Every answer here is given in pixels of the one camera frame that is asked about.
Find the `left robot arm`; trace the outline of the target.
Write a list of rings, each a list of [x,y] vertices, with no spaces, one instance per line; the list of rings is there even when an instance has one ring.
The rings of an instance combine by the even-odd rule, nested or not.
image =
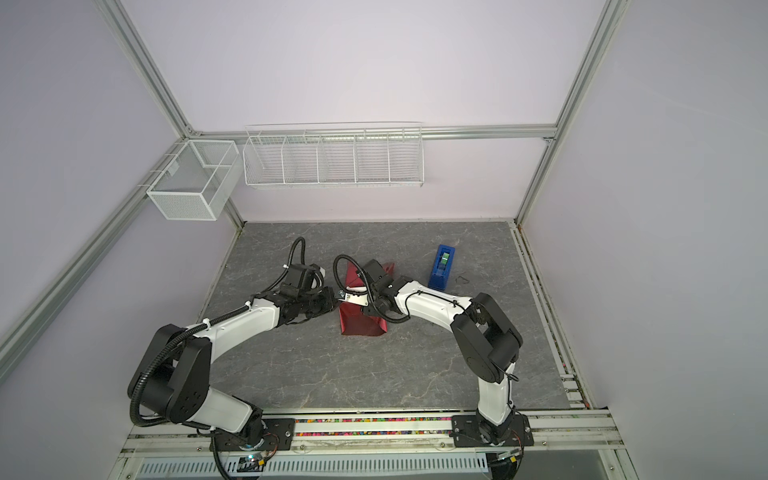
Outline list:
[[[242,306],[155,332],[127,388],[131,422],[142,428],[177,424],[222,431],[258,446],[266,434],[261,409],[213,388],[212,365],[259,334],[304,323],[336,305],[323,269],[307,263],[306,241],[296,238],[279,277]]]

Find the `dark red wrapping paper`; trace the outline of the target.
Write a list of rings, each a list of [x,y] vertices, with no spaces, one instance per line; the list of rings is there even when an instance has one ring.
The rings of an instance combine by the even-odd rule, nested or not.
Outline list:
[[[349,264],[344,285],[347,288],[363,287],[356,268]],[[343,302],[339,306],[341,334],[347,336],[381,336],[388,331],[387,322],[380,317],[363,313],[360,305]]]

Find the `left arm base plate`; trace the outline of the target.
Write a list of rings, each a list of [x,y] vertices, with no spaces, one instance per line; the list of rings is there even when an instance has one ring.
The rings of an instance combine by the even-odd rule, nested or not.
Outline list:
[[[215,430],[213,439],[221,452],[289,450],[294,437],[294,418],[261,418],[246,425],[239,433]]]

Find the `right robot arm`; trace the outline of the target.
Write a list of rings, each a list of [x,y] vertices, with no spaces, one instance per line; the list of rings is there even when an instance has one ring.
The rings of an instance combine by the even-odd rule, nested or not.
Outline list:
[[[495,299],[450,295],[406,276],[393,278],[376,260],[362,265],[346,254],[334,258],[340,298],[390,324],[423,319],[453,334],[462,357],[478,378],[478,436],[499,445],[514,433],[512,384],[523,338]]]

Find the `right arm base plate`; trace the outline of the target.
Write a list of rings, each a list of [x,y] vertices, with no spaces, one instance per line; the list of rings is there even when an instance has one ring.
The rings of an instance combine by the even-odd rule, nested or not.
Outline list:
[[[454,415],[449,434],[456,447],[529,447],[535,441],[529,419],[513,411],[500,425],[479,413]]]

